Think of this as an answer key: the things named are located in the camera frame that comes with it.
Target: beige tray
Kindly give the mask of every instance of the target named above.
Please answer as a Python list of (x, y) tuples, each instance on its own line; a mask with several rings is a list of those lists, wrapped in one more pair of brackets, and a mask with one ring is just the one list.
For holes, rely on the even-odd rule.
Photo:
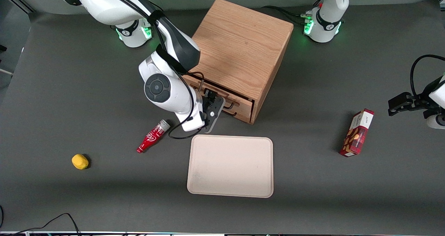
[(269, 198), (274, 192), (269, 138), (196, 135), (187, 189), (193, 194)]

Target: wooden cabinet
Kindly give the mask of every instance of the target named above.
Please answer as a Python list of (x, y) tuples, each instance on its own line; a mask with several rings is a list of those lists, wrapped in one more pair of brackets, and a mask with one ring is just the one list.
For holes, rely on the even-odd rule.
[[(201, 50), (205, 88), (226, 98), (224, 111), (253, 124), (280, 67), (294, 25), (236, 4), (216, 0), (193, 40)], [(184, 76), (198, 89), (200, 77)]]

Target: yellow sponge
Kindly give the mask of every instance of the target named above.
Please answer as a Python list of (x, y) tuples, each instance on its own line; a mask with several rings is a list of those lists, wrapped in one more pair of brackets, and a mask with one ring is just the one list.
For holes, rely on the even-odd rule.
[(87, 158), (79, 154), (74, 155), (74, 157), (71, 159), (71, 162), (73, 162), (73, 165), (80, 170), (84, 170), (85, 168), (88, 167), (89, 164)]

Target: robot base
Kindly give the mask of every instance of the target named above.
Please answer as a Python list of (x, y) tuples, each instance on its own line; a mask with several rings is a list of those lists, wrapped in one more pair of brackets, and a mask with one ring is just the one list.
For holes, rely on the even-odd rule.
[(316, 18), (314, 18), (319, 9), (319, 7), (316, 7), (306, 12), (306, 14), (312, 15), (312, 19), (305, 26), (304, 34), (316, 42), (326, 43), (331, 41), (332, 38), (334, 38), (334, 36), (338, 33), (341, 22), (339, 22), (337, 27), (332, 25), (333, 27), (329, 31), (324, 30), (324, 27), (317, 21)]
[(138, 19), (137, 22), (116, 25), (116, 32), (119, 35), (119, 39), (130, 48), (140, 47), (152, 37), (151, 25), (146, 19)]

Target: gray table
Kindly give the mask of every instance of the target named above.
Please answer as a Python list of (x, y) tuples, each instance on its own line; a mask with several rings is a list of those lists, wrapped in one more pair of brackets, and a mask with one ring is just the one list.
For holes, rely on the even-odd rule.
[[(168, 15), (192, 35), (205, 11)], [(434, 1), (352, 6), (328, 44), (295, 28), (257, 122), (223, 115), (213, 130), (272, 139), (275, 192), (268, 199), (190, 194), (190, 140), (164, 138), (135, 152), (159, 120), (176, 121), (143, 94), (138, 64), (156, 41), (127, 48), (87, 15), (31, 19), (1, 107), (3, 230), (70, 212), (83, 231), (445, 233), (445, 131), (428, 128), (421, 112), (387, 114), (387, 101), (409, 90), (413, 61), (445, 54)], [(418, 91), (443, 68), (421, 62)], [(361, 155), (344, 158), (339, 144), (351, 114), (363, 108), (375, 111), (367, 141)], [(72, 166), (77, 153), (90, 155), (90, 169)], [(60, 219), (48, 230), (72, 225)]]

